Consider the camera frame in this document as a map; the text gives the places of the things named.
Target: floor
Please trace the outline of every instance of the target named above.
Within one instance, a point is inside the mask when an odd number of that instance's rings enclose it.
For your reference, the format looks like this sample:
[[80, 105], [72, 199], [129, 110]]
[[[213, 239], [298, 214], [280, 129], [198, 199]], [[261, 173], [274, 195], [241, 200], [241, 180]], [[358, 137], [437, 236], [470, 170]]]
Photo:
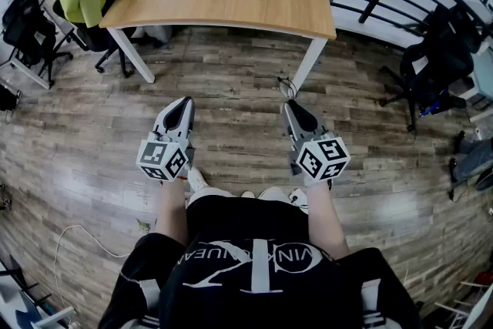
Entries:
[[[206, 181], [232, 193], [258, 194], [301, 185], [290, 176], [290, 139], [276, 77], [293, 76], [309, 42], [289, 35], [223, 28], [185, 28], [160, 49], [139, 48], [156, 75], [119, 74], [118, 56], [98, 74], [100, 54], [70, 45], [75, 58], [58, 61], [50, 91], [8, 68], [0, 73], [23, 91], [10, 124], [0, 120], [0, 179], [13, 210], [0, 213], [0, 257], [11, 253], [37, 294], [53, 293], [59, 234], [84, 225], [111, 251], [128, 253], [153, 224], [159, 184], [136, 168], [139, 141], [159, 111], [180, 96], [196, 104], [195, 164]], [[491, 193], [464, 187], [458, 203], [447, 196], [452, 138], [474, 128], [464, 111], [418, 121], [406, 130], [404, 103], [381, 108], [396, 92], [378, 69], [397, 70], [400, 53], [339, 34], [329, 43], [299, 95], [339, 134], [352, 155], [333, 194], [352, 251], [379, 247], [411, 296], [446, 302], [460, 280], [487, 266], [493, 245], [487, 208]], [[81, 231], [70, 230], [59, 251], [64, 298], [83, 327], [96, 327], [121, 259], [111, 258]]]

